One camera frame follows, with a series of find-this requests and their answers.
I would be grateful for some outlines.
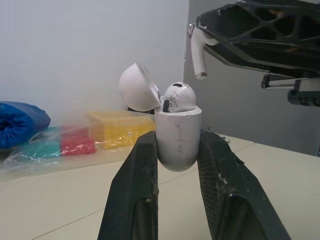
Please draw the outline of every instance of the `wireless earbud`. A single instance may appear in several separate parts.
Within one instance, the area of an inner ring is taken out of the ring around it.
[[[219,42],[208,34],[200,30],[195,24],[189,26],[189,36],[191,37],[191,54],[193,60],[194,75],[197,79],[207,78],[207,69],[205,63],[205,45],[214,46]]]
[[[196,94],[186,83],[177,82],[165,91],[163,109],[165,113],[181,113],[196,108]]]

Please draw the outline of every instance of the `black scuff mark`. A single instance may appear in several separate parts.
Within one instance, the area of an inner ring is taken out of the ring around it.
[[[169,100],[165,100],[163,103],[163,112],[168,113],[169,112],[169,107],[170,107],[170,102]]]
[[[184,148],[183,148],[184,140],[183,140],[183,137],[182,137],[182,126],[178,122],[175,123],[175,126],[178,129],[178,134],[179,134],[179,136],[178,136],[179,145],[178,145],[177,151],[179,153],[183,154],[184,153]]]
[[[163,109],[162,111],[164,113],[172,113],[173,109],[177,108],[177,100],[174,97],[168,97],[166,100],[163,102]]]

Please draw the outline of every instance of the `clear plastic wrap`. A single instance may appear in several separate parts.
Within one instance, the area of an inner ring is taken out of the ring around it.
[[[15,147],[1,166],[2,179],[124,161],[138,137],[156,130],[154,116],[140,112],[89,112],[80,118],[53,124]]]

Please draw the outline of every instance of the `white table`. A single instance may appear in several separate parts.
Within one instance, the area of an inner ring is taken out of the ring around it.
[[[319,239],[320,159],[227,139],[233,152],[258,177],[292,239]],[[96,240],[111,180],[121,164],[0,183],[0,239]],[[178,173],[159,165],[158,172],[159,240],[211,239],[197,165]]]

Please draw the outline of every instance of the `blue bag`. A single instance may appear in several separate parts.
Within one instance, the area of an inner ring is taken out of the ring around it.
[[[0,149],[28,142],[50,124],[44,110],[22,102],[0,101]]]

